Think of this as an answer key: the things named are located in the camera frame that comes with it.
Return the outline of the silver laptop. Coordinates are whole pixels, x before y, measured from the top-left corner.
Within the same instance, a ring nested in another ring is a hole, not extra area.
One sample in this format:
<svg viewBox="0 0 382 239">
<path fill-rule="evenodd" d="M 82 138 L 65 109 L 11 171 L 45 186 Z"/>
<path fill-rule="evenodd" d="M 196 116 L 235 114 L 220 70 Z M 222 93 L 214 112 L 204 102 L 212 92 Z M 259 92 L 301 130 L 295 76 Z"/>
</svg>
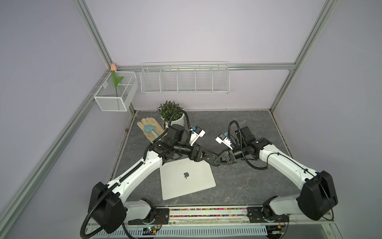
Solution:
<svg viewBox="0 0 382 239">
<path fill-rule="evenodd" d="M 173 198 L 214 188 L 216 182 L 210 164 L 188 158 L 165 163 L 160 167 L 162 199 Z"/>
</svg>

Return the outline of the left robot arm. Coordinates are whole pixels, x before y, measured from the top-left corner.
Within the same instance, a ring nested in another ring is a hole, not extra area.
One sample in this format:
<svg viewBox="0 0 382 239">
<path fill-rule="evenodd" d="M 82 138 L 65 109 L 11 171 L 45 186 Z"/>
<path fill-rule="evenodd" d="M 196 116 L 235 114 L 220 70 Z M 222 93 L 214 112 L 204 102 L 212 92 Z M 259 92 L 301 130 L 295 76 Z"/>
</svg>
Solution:
<svg viewBox="0 0 382 239">
<path fill-rule="evenodd" d="M 81 225 L 80 237 L 89 239 L 101 231 L 112 233 L 119 227 L 126 227 L 128 221 L 154 223 L 161 217 L 156 206 L 148 199 L 128 201 L 135 188 L 152 172 L 164 166 L 174 155 L 186 156 L 195 163 L 204 161 L 218 166 L 216 153 L 198 145 L 196 141 L 204 135 L 199 126 L 191 126 L 188 114 L 179 111 L 186 118 L 186 126 L 168 122 L 166 127 L 158 125 L 151 118 L 141 121 L 143 129 L 153 126 L 150 143 L 143 157 L 120 176 L 104 184 L 96 184 L 91 193 L 88 214 Z"/>
</svg>

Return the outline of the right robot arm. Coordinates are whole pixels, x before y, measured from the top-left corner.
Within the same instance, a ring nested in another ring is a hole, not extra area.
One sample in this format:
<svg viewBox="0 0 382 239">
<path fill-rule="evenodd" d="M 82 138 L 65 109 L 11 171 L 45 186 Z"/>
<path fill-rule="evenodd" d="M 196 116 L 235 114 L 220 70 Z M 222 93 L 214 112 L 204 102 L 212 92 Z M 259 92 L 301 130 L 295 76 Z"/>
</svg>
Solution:
<svg viewBox="0 0 382 239">
<path fill-rule="evenodd" d="M 289 179 L 300 193 L 290 196 L 273 196 L 263 203 L 262 215 L 267 222 L 282 215 L 305 215 L 318 221 L 327 213 L 333 214 L 338 197 L 333 177 L 326 171 L 318 172 L 287 156 L 266 138 L 255 138 L 248 127 L 238 127 L 237 141 L 231 140 L 230 132 L 221 133 L 216 141 L 227 150 L 214 159 L 213 165 L 244 160 L 256 170 L 273 167 Z"/>
</svg>

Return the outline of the beige work glove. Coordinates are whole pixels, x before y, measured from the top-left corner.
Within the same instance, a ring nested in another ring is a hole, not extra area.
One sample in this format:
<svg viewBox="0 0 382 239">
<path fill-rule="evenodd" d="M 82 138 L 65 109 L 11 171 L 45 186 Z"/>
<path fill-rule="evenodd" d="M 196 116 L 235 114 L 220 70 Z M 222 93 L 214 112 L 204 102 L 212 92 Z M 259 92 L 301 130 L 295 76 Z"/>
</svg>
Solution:
<svg viewBox="0 0 382 239">
<path fill-rule="evenodd" d="M 153 142 L 164 132 L 162 126 L 154 118 L 143 118 L 137 123 L 137 126 L 150 142 Z"/>
</svg>

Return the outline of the potted green plant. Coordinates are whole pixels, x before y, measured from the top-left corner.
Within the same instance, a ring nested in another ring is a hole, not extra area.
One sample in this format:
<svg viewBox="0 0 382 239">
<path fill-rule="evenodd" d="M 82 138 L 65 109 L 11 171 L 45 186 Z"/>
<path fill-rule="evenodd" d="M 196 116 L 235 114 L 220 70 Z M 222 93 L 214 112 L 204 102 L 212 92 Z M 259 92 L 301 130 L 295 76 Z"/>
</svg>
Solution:
<svg viewBox="0 0 382 239">
<path fill-rule="evenodd" d="M 185 125 L 185 115 L 182 112 L 184 108 L 174 101 L 166 101 L 157 108 L 161 119 L 163 120 L 163 128 L 168 127 L 168 123 L 171 120 L 171 125 L 178 124 L 181 126 Z"/>
</svg>

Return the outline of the blue garden trowel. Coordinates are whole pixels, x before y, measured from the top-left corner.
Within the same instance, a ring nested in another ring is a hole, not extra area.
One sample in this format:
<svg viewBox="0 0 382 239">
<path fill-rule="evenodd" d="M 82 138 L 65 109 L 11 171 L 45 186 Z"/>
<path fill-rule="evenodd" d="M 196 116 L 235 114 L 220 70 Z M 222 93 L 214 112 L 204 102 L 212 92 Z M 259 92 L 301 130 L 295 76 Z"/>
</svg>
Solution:
<svg viewBox="0 0 382 239">
<path fill-rule="evenodd" d="M 154 141 L 155 139 L 158 138 L 158 134 L 155 132 L 155 127 L 153 125 L 145 125 L 144 130 L 149 136 L 150 141 Z"/>
</svg>

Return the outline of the pink artificial tulip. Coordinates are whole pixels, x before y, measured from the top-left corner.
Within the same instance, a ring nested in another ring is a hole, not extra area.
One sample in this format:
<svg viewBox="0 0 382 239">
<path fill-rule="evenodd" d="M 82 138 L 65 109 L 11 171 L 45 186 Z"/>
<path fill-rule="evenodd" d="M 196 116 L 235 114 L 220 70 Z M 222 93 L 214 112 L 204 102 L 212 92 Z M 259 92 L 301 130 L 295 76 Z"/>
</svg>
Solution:
<svg viewBox="0 0 382 239">
<path fill-rule="evenodd" d="M 118 88 L 119 83 L 123 80 L 124 77 L 123 76 L 117 77 L 117 75 L 116 75 L 117 66 L 114 63 L 112 63 L 110 65 L 110 70 L 111 70 L 111 74 L 112 74 L 112 77 L 113 77 L 116 97 L 118 97 L 118 90 L 117 90 L 117 88 Z"/>
</svg>

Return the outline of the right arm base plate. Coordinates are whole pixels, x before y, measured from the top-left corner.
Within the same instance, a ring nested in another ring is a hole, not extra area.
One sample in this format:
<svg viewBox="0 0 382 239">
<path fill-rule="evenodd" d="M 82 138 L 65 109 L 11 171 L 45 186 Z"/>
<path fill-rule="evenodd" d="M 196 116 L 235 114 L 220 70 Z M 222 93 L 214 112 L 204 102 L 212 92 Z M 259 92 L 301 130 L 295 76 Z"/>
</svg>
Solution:
<svg viewBox="0 0 382 239">
<path fill-rule="evenodd" d="M 273 223 L 273 222 L 289 222 L 287 215 L 276 215 L 267 207 L 248 207 L 247 217 L 250 223 Z"/>
</svg>

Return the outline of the aluminium front rail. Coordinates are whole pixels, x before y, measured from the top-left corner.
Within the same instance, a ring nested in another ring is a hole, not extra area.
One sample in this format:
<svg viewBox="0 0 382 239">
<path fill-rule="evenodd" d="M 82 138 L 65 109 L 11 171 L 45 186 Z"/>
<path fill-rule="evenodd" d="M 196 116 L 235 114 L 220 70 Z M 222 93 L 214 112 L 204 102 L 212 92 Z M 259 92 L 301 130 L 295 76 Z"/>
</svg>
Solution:
<svg viewBox="0 0 382 239">
<path fill-rule="evenodd" d="M 248 207 L 260 205 L 164 206 L 169 208 L 167 225 L 129 225 L 112 233 L 101 231 L 90 239 L 340 239 L 342 235 L 325 215 L 313 221 L 291 214 L 289 222 L 250 223 Z"/>
</svg>

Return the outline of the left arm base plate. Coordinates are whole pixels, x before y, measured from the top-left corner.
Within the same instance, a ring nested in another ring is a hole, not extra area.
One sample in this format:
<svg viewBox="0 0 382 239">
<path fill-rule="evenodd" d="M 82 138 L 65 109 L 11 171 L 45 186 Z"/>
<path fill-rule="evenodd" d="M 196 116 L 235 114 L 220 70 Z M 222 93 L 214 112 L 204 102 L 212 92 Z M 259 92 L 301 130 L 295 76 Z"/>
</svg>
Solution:
<svg viewBox="0 0 382 239">
<path fill-rule="evenodd" d="M 169 208 L 156 208 L 145 219 L 135 219 L 128 222 L 129 225 L 167 225 L 170 219 Z"/>
</svg>

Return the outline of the white mesh wall box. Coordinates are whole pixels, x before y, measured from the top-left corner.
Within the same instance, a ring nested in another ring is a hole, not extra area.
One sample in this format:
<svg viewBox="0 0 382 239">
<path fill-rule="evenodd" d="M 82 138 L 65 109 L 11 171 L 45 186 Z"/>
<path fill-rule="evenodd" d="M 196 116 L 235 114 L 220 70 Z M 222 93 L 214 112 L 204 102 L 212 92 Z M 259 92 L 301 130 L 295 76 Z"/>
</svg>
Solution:
<svg viewBox="0 0 382 239">
<path fill-rule="evenodd" d="M 94 95 L 103 112 L 128 112 L 138 89 L 135 72 L 111 71 Z"/>
</svg>

